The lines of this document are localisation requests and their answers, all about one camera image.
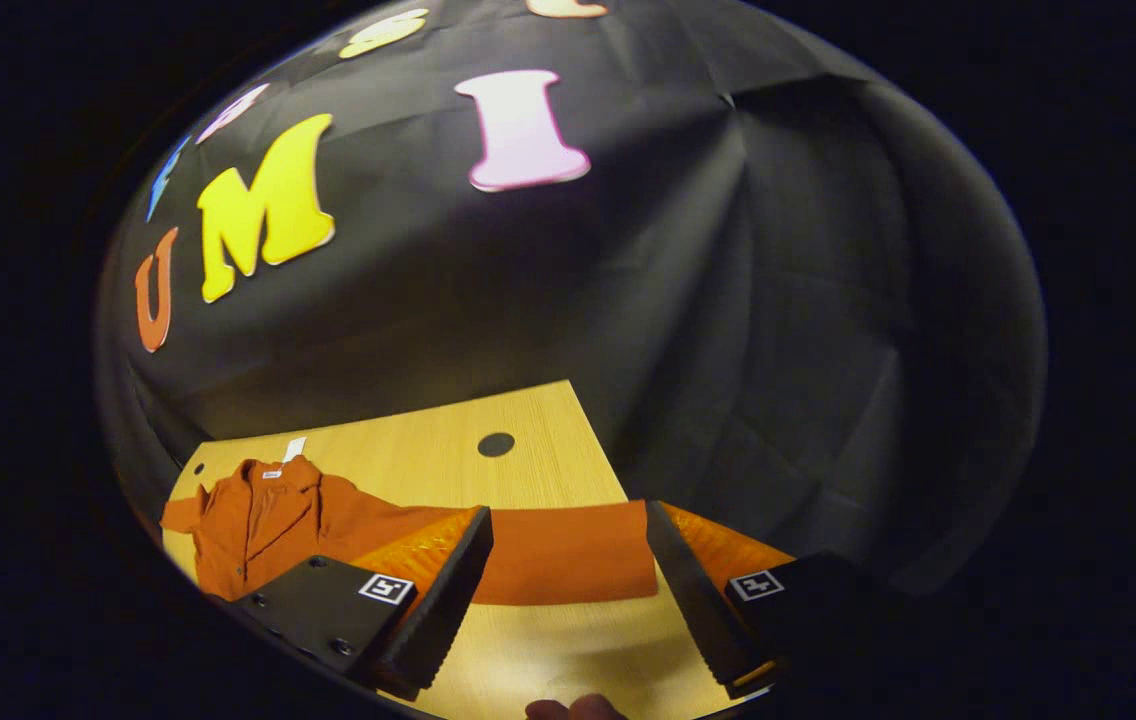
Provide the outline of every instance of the wrinkled fabric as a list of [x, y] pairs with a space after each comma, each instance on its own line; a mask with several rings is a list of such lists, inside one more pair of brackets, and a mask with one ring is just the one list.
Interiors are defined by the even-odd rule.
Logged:
[[[353, 60], [371, 10], [226, 102], [270, 91], [120, 223], [103, 397], [122, 483], [157, 518], [199, 443], [568, 379], [629, 497], [795, 555], [937, 587], [1016, 486], [1042, 407], [1034, 268], [1006, 202], [937, 119], [842, 51], [732, 0], [553, 19], [421, 5]], [[486, 193], [458, 82], [544, 68], [587, 176]], [[201, 131], [219, 108], [207, 110]], [[327, 245], [208, 305], [197, 198], [314, 114]], [[157, 158], [154, 173], [166, 159]], [[172, 227], [172, 328], [148, 352], [134, 275]]]
[[[279, 474], [279, 477], [267, 477]], [[167, 502], [161, 526], [192, 534], [203, 592], [239, 600], [311, 555], [356, 562], [454, 506], [399, 506], [321, 474], [304, 455], [244, 460], [212, 492]], [[649, 597], [655, 570], [640, 501], [617, 505], [492, 511], [482, 605], [568, 605]]]

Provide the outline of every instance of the letter i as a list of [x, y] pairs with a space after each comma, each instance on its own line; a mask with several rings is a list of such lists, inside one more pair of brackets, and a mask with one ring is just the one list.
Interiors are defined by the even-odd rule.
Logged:
[[473, 97], [484, 133], [484, 159], [471, 169], [471, 184], [484, 192], [568, 182], [590, 171], [585, 152], [565, 146], [550, 110], [550, 70], [492, 73], [458, 83]]

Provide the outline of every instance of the finger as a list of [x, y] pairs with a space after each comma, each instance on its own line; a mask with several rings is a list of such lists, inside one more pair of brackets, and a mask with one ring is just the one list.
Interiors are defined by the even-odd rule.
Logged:
[[531, 702], [527, 708], [523, 709], [523, 713], [528, 717], [528, 720], [573, 720], [573, 717], [568, 714], [568, 708], [552, 700]]
[[578, 697], [569, 708], [568, 717], [569, 720], [626, 720], [626, 715], [620, 714], [613, 703], [599, 693]]

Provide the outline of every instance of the letter m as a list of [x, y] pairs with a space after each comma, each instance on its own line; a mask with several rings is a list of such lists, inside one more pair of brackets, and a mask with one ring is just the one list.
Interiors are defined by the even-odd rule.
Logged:
[[203, 210], [204, 302], [235, 287], [227, 254], [244, 277], [257, 273], [262, 223], [261, 257], [270, 265], [285, 263], [332, 240], [332, 215], [320, 210], [315, 190], [315, 152], [331, 123], [332, 115], [315, 115], [284, 131], [266, 150], [251, 189], [235, 168], [203, 187], [198, 208]]

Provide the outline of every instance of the wooden table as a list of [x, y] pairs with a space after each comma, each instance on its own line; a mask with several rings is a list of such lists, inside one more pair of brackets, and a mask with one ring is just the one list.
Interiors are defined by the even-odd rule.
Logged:
[[[478, 442], [491, 433], [513, 436], [512, 450], [482, 455]], [[303, 454], [321, 471], [399, 505], [533, 509], [628, 500], [567, 380], [416, 413], [207, 442], [170, 497], [193, 496], [198, 483], [211, 491], [245, 459], [281, 460], [302, 436]], [[190, 536], [165, 530], [164, 546], [194, 579]], [[435, 684], [412, 706], [450, 719], [517, 720], [534, 700], [568, 705], [601, 692], [630, 720], [674, 720], [736, 705], [711, 678], [660, 568], [658, 587], [654, 597], [617, 602], [471, 605]]]

